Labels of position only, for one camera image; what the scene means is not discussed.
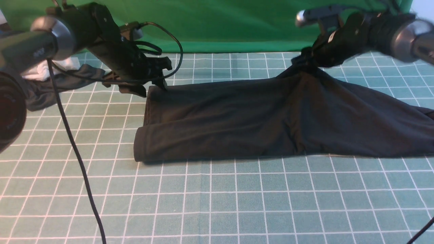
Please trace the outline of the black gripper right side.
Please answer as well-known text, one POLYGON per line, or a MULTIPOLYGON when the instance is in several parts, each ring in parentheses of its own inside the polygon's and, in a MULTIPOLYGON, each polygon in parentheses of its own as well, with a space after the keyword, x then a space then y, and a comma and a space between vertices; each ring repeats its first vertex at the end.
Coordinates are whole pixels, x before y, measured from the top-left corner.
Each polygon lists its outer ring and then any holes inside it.
POLYGON ((342 65, 346 60, 369 51, 368 32, 366 15, 353 13, 343 26, 320 34, 311 47, 303 48, 301 54, 292 58, 292 64, 325 68, 342 65))

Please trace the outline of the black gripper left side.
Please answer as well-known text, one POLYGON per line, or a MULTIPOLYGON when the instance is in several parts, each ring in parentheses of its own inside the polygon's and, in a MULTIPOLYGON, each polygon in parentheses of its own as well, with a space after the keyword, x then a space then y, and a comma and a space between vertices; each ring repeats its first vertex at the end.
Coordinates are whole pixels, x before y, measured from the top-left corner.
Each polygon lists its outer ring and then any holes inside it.
POLYGON ((172 70, 169 57, 146 57, 130 40, 120 37, 116 41, 98 38, 88 50, 106 65, 111 72, 105 74, 102 85, 110 88, 117 85, 122 94, 147 97, 145 83, 150 82, 167 91, 164 70, 172 70))

